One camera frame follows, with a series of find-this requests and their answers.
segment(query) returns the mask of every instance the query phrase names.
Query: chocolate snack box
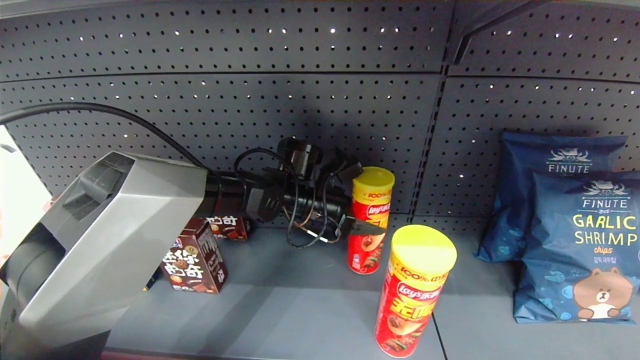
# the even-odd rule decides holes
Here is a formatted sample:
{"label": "chocolate snack box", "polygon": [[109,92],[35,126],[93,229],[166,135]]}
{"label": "chocolate snack box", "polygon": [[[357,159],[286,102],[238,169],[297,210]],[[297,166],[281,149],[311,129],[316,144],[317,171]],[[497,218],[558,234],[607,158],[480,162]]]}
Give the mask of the chocolate snack box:
{"label": "chocolate snack box", "polygon": [[243,217],[212,217],[207,218],[207,221],[217,239],[247,240],[247,234],[251,230],[249,220]]}
{"label": "chocolate snack box", "polygon": [[217,294],[228,277],[205,218],[192,218],[187,223],[160,267],[175,290]]}

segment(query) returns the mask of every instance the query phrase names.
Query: plastic lid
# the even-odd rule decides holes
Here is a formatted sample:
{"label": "plastic lid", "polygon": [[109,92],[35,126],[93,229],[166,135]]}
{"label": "plastic lid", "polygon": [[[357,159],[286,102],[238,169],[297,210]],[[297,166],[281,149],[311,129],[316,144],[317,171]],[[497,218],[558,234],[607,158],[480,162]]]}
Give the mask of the plastic lid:
{"label": "plastic lid", "polygon": [[444,274],[453,268],[458,252],[449,238],[428,226],[402,226],[393,235],[391,251],[414,272]]}
{"label": "plastic lid", "polygon": [[356,177],[353,182],[361,186],[369,188],[390,188],[396,182],[394,174],[381,167],[364,167],[360,176]]}

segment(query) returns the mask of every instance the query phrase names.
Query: brown bear illustration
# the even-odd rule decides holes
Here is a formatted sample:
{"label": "brown bear illustration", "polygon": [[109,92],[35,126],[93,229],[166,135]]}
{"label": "brown bear illustration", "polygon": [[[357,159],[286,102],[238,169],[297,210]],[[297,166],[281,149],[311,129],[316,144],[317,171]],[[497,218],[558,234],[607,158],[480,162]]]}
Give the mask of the brown bear illustration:
{"label": "brown bear illustration", "polygon": [[633,285],[615,266],[610,271],[593,269],[591,275],[573,287],[573,298],[581,319],[604,319],[618,316],[633,295]]}

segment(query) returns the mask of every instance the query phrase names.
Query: lay's chip can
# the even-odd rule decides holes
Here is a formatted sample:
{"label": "lay's chip can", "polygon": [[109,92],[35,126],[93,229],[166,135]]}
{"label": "lay's chip can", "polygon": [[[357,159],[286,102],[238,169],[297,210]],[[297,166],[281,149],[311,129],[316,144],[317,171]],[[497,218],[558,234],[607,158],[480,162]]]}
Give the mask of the lay's chip can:
{"label": "lay's chip can", "polygon": [[436,229],[406,225],[394,233],[375,329],[387,355],[413,353],[457,257],[451,240]]}
{"label": "lay's chip can", "polygon": [[[351,207],[356,218],[387,228],[391,209],[391,191],[396,178],[391,171],[379,167],[364,167],[353,180]],[[349,235],[347,262],[358,274],[372,274],[380,265],[382,235]]]}

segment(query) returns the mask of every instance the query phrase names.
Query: blue chip bag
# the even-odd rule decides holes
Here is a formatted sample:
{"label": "blue chip bag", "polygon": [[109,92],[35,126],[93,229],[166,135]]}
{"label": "blue chip bag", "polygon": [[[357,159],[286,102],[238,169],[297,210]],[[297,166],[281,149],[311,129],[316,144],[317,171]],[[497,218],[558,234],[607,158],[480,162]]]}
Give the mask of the blue chip bag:
{"label": "blue chip bag", "polygon": [[476,257],[491,263],[519,260],[533,216],[532,172],[574,176],[611,171],[626,136],[585,138],[504,132],[493,220]]}
{"label": "blue chip bag", "polygon": [[534,174],[536,211],[515,293],[518,323],[635,323],[640,172]]}

